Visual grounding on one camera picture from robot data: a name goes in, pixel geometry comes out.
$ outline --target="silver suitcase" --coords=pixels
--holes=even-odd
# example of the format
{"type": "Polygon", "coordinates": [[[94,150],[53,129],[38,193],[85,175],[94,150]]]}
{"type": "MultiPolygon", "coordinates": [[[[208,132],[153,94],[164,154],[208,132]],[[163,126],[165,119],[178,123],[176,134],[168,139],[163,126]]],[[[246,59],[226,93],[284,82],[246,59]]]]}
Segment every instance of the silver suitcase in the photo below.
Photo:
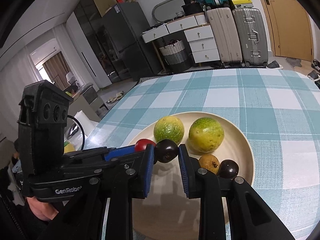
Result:
{"type": "Polygon", "coordinates": [[[226,62],[242,62],[238,32],[230,8],[209,10],[207,11],[207,16],[222,64],[224,65],[226,62]]]}
{"type": "Polygon", "coordinates": [[[236,22],[245,66],[268,64],[267,36],[261,12],[257,8],[232,11],[236,22]]]}

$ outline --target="ceiling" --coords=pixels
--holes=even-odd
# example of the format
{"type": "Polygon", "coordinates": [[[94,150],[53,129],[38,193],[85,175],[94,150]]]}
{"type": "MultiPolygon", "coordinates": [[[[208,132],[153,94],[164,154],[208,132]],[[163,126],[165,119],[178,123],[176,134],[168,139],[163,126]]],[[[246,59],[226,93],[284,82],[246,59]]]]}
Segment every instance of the ceiling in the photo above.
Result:
{"type": "Polygon", "coordinates": [[[21,16],[0,49],[0,70],[24,46],[67,21],[79,0],[35,0],[21,16]]]}
{"type": "Polygon", "coordinates": [[[52,39],[30,53],[30,56],[35,66],[38,67],[46,62],[49,58],[56,55],[59,51],[61,51],[61,49],[57,43],[57,40],[52,39]]]}

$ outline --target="yellow-green fruit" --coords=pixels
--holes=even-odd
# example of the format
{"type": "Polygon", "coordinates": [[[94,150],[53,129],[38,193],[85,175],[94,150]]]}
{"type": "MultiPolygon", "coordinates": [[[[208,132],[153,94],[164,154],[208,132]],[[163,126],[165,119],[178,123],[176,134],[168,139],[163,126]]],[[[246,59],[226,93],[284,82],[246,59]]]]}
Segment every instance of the yellow-green fruit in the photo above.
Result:
{"type": "Polygon", "coordinates": [[[165,116],[156,122],[153,129],[153,136],[156,142],[170,139],[177,145],[181,142],[184,135],[184,126],[181,120],[175,116],[165,116]]]}
{"type": "Polygon", "coordinates": [[[220,123],[210,117],[202,117],[194,121],[189,130],[189,142],[193,149],[207,153],[216,150],[224,139],[224,131],[220,123]]]}
{"type": "Polygon", "coordinates": [[[214,174],[218,173],[220,167],[220,163],[217,157],[209,153],[204,154],[200,157],[199,164],[201,168],[205,168],[208,171],[213,172],[214,174]]]}

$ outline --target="white paper roll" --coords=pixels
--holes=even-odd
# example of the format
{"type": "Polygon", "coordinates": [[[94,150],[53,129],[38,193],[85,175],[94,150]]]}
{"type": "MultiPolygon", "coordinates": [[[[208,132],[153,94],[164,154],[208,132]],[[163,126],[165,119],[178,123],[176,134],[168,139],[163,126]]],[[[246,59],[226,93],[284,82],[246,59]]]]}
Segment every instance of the white paper roll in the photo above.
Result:
{"type": "Polygon", "coordinates": [[[92,130],[94,129],[94,125],[92,124],[92,122],[89,120],[89,118],[85,115],[84,112],[82,112],[82,110],[78,113],[76,113],[75,118],[80,122],[80,124],[83,127],[84,130],[84,134],[86,136],[89,136],[89,134],[92,132],[92,130]]]}

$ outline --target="desk leg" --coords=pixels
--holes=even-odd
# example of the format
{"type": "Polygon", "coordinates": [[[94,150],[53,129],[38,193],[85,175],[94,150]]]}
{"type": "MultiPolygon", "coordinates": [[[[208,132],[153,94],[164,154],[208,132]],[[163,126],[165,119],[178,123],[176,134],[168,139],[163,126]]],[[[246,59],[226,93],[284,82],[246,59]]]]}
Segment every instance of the desk leg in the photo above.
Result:
{"type": "Polygon", "coordinates": [[[167,70],[166,70],[165,67],[164,67],[163,61],[162,61],[162,59],[161,59],[161,57],[160,57],[160,54],[159,54],[159,51],[158,51],[155,43],[154,43],[153,41],[151,41],[151,43],[152,43],[153,48],[154,48],[155,51],[156,51],[156,54],[157,54],[158,59],[159,59],[159,61],[160,61],[160,64],[161,64],[161,66],[162,66],[162,68],[163,68],[163,71],[161,71],[161,73],[162,73],[162,74],[165,74],[165,73],[167,73],[167,70]]]}

